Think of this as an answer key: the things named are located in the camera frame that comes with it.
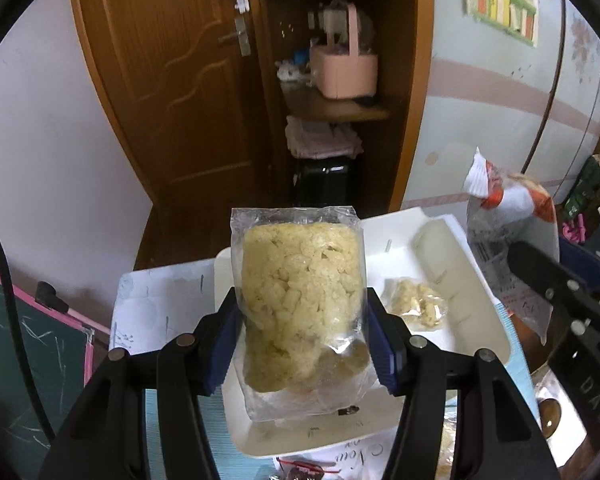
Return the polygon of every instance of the metal screw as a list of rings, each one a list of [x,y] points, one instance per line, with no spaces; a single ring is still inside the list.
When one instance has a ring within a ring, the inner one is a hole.
[[[478,357],[483,361],[490,363],[496,358],[496,354],[488,348],[480,348],[478,350]]]
[[[109,359],[111,361],[120,361],[126,355],[126,350],[124,348],[113,348],[109,351]]]
[[[193,345],[195,340],[196,338],[193,337],[193,334],[184,333],[178,336],[178,338],[176,339],[176,344],[178,346],[191,346]]]
[[[427,340],[421,335],[412,335],[409,338],[409,344],[411,346],[415,346],[416,348],[424,348],[427,345]]]
[[[575,335],[583,335],[586,331],[587,327],[581,322],[579,319],[571,322],[571,331]]]

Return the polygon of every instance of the corner shelf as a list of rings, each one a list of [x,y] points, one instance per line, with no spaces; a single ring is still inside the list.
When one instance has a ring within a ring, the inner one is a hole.
[[[305,121],[382,121],[390,114],[389,110],[381,105],[364,107],[351,99],[327,99],[317,88],[311,88],[304,83],[281,82],[280,88],[291,115]]]

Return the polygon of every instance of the pink storage box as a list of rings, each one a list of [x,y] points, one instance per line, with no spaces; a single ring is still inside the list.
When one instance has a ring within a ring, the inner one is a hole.
[[[315,85],[329,99],[351,99],[375,95],[378,86],[378,56],[359,53],[358,14],[348,5],[349,55],[336,54],[333,32],[327,33],[327,45],[311,48],[311,74]]]

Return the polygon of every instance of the blue tablecloth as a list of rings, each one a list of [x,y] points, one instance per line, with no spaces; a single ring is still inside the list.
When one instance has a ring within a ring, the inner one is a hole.
[[[506,366],[516,386],[522,393],[535,418],[539,419],[538,404],[534,397],[531,376],[526,366],[525,357],[502,304],[495,306],[511,344],[511,358]],[[222,480],[266,480],[275,473],[270,459],[257,460],[248,458],[235,449],[231,442],[224,420],[224,407],[220,391],[211,397],[200,397],[200,409],[205,422],[206,436],[216,460],[216,466]],[[149,466],[153,480],[166,480],[162,452],[160,450],[160,433],[158,430],[158,408],[155,390],[146,394],[146,439],[149,455]]]

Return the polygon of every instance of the small wrapped snack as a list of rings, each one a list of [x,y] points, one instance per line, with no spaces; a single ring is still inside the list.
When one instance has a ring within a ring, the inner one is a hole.
[[[400,316],[412,330],[435,330],[446,315],[446,301],[427,283],[397,280],[387,312]]]
[[[238,378],[252,420],[335,412],[375,380],[362,337],[364,245],[352,208],[234,209],[246,316]]]

